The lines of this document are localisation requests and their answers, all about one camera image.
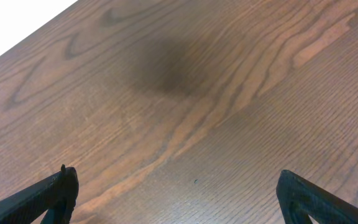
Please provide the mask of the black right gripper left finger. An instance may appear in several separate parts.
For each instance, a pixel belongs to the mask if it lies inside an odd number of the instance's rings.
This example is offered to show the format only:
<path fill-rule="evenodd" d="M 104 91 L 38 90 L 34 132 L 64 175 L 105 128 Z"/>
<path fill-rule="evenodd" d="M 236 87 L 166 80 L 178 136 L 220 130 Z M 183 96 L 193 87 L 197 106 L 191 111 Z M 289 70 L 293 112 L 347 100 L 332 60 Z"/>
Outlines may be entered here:
<path fill-rule="evenodd" d="M 74 167 L 61 166 L 34 185 L 0 201 L 0 223 L 69 223 L 76 205 L 79 182 Z"/>

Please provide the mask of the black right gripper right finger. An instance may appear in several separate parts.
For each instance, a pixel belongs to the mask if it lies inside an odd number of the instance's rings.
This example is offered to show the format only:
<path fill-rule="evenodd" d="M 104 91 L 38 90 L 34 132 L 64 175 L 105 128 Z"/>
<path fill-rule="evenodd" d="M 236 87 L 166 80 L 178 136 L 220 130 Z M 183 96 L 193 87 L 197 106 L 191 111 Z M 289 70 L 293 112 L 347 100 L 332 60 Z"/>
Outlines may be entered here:
<path fill-rule="evenodd" d="M 290 170 L 282 170 L 276 194 L 286 224 L 358 224 L 358 208 Z"/>

